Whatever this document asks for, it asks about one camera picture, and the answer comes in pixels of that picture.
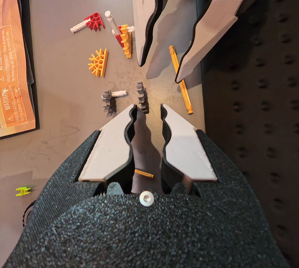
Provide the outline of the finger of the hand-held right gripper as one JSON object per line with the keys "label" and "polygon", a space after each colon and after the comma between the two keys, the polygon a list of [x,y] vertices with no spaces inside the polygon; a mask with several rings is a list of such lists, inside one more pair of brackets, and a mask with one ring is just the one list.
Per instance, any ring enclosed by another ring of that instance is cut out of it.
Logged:
{"label": "finger of the hand-held right gripper", "polygon": [[146,62],[153,28],[163,11],[163,0],[133,0],[136,53],[139,66]]}
{"label": "finger of the hand-held right gripper", "polygon": [[180,83],[189,75],[222,36],[237,21],[237,11],[244,0],[209,0],[205,12],[193,27],[191,44],[182,56],[175,78]]}

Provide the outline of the yellow fan connector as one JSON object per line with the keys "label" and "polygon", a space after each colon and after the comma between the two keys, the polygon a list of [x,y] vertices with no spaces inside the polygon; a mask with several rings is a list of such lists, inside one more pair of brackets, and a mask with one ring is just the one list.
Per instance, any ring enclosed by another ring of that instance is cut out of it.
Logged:
{"label": "yellow fan connector", "polygon": [[123,44],[124,54],[126,55],[127,59],[132,57],[132,32],[129,31],[129,26],[121,25],[121,43]]}
{"label": "yellow fan connector", "polygon": [[99,51],[96,50],[95,52],[97,55],[95,56],[92,54],[92,57],[89,58],[91,61],[91,63],[88,64],[89,70],[93,75],[104,78],[109,52],[107,49],[100,49]]}

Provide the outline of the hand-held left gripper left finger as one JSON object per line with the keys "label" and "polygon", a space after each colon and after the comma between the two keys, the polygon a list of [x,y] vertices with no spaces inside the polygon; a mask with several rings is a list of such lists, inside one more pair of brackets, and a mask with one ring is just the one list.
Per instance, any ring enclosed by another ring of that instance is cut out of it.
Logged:
{"label": "hand-held left gripper left finger", "polygon": [[79,175],[79,181],[108,181],[132,160],[128,129],[136,104],[129,105],[100,129],[100,134]]}

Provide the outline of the black perforated panel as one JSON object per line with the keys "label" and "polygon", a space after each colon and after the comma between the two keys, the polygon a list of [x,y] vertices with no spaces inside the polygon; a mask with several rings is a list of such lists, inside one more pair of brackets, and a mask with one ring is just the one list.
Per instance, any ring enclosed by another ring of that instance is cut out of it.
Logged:
{"label": "black perforated panel", "polygon": [[255,0],[202,60],[205,128],[298,267],[298,0]]}

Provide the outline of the small lime green connector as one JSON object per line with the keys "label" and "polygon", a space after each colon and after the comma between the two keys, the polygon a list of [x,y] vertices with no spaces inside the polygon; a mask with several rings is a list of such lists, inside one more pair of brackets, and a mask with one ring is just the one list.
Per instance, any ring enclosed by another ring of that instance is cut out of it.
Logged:
{"label": "small lime green connector", "polygon": [[28,187],[19,187],[19,188],[16,188],[15,191],[18,191],[18,193],[15,195],[16,197],[18,196],[24,196],[24,195],[27,195],[27,194],[30,194],[31,193],[31,188],[28,188]]}

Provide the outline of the long yellow rod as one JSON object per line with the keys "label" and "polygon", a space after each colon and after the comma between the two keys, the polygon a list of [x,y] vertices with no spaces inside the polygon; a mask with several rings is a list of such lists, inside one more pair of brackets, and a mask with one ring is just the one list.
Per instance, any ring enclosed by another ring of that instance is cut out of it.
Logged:
{"label": "long yellow rod", "polygon": [[[171,59],[172,59],[172,62],[173,62],[173,66],[174,66],[175,72],[177,73],[178,72],[178,68],[179,68],[179,63],[178,63],[177,54],[176,54],[176,51],[175,51],[173,45],[171,45],[169,47],[169,51],[170,51],[170,55],[171,55]],[[183,96],[183,99],[184,99],[185,106],[186,106],[186,109],[188,111],[188,114],[191,115],[191,114],[193,114],[193,109],[192,109],[192,105],[191,105],[191,102],[190,102],[189,94],[188,94],[187,87],[186,87],[186,84],[185,84],[184,80],[182,80],[180,82],[180,88],[181,88],[181,93],[182,93],[182,96]]]}

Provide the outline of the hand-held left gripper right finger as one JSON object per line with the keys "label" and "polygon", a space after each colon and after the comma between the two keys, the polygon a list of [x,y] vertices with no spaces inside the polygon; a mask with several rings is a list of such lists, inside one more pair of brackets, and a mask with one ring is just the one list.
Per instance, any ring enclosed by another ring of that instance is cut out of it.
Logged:
{"label": "hand-held left gripper right finger", "polygon": [[184,183],[187,191],[194,182],[217,182],[217,175],[198,136],[199,130],[165,103],[161,104],[162,150],[161,183],[171,191]]}

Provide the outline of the small yellow piece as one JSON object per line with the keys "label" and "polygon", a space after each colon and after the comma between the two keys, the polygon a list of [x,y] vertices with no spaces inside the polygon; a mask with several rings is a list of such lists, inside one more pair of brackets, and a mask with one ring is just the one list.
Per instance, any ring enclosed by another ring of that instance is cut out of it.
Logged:
{"label": "small yellow piece", "polygon": [[141,175],[141,176],[148,177],[148,178],[153,178],[154,177],[153,174],[150,174],[150,173],[144,172],[142,170],[138,170],[138,169],[135,169],[135,173],[138,174],[138,175]]}

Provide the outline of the grey snowflake connector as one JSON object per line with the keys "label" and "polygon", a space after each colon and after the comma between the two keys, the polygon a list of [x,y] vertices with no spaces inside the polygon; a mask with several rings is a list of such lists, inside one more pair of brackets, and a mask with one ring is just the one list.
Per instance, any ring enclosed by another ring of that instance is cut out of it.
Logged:
{"label": "grey snowflake connector", "polygon": [[138,105],[141,111],[145,114],[149,113],[149,104],[146,88],[143,85],[143,82],[138,82],[136,85],[138,93]]}
{"label": "grey snowflake connector", "polygon": [[116,100],[112,96],[111,90],[107,90],[102,94],[102,101],[105,103],[102,107],[106,113],[106,117],[111,117],[113,113],[116,113]]}

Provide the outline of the orange toy set bag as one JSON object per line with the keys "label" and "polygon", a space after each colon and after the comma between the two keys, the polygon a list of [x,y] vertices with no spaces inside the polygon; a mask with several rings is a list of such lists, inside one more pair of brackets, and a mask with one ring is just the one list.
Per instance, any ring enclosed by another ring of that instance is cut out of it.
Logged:
{"label": "orange toy set bag", "polygon": [[0,137],[37,129],[38,101],[32,51],[30,15],[21,0],[0,0]]}

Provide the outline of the red fan connector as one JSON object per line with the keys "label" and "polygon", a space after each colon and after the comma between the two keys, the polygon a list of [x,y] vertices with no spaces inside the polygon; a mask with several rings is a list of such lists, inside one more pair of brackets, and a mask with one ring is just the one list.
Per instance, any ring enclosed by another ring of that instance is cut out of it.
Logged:
{"label": "red fan connector", "polygon": [[84,18],[84,20],[87,20],[85,24],[87,27],[89,27],[90,30],[100,31],[101,26],[105,29],[103,20],[98,12],[89,15],[88,17]]}
{"label": "red fan connector", "polygon": [[127,35],[126,33],[123,33],[123,31],[125,31],[125,28],[126,28],[126,25],[121,25],[121,26],[118,26],[118,29],[119,29],[119,32],[120,34],[118,35],[115,35],[118,43],[120,44],[120,46],[124,49],[125,47],[125,43],[127,42]]}

